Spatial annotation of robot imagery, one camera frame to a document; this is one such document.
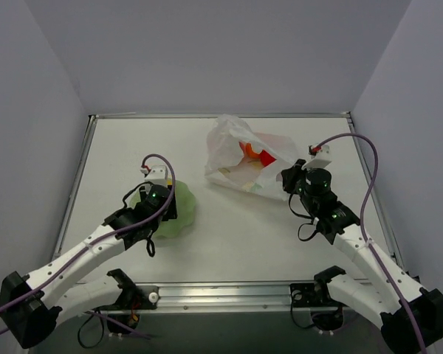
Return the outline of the white plastic bag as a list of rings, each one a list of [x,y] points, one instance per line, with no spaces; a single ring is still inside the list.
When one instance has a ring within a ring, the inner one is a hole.
[[[256,153],[266,150],[276,161],[263,167],[259,159],[244,155],[239,142],[250,143]],[[281,171],[290,168],[300,157],[291,138],[255,132],[241,118],[223,114],[215,119],[206,143],[205,178],[209,182],[265,198],[287,200]]]

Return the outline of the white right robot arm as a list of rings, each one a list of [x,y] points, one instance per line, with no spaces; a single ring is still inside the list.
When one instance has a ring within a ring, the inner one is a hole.
[[[281,180],[284,192],[299,197],[314,233],[347,256],[369,282],[363,285],[334,265],[314,276],[319,303],[350,307],[380,330],[393,353],[422,353],[443,339],[443,294],[426,289],[375,243],[332,192],[328,170],[308,168],[299,159],[281,171]]]

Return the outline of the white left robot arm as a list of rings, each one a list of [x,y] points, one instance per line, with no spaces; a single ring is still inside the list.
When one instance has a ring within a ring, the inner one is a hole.
[[[148,297],[121,269],[83,285],[78,281],[107,260],[140,241],[155,254],[152,236],[163,221],[177,217],[175,188],[168,182],[144,181],[140,201],[108,216],[88,237],[46,266],[1,282],[0,318],[21,348],[40,344],[54,329],[89,310],[138,308]]]

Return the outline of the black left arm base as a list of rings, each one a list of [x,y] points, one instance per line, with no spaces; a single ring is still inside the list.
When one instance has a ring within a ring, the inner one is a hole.
[[[121,269],[107,273],[117,282],[118,297],[100,309],[109,317],[135,330],[140,322],[138,310],[155,310],[159,301],[159,288],[155,285],[136,285]]]

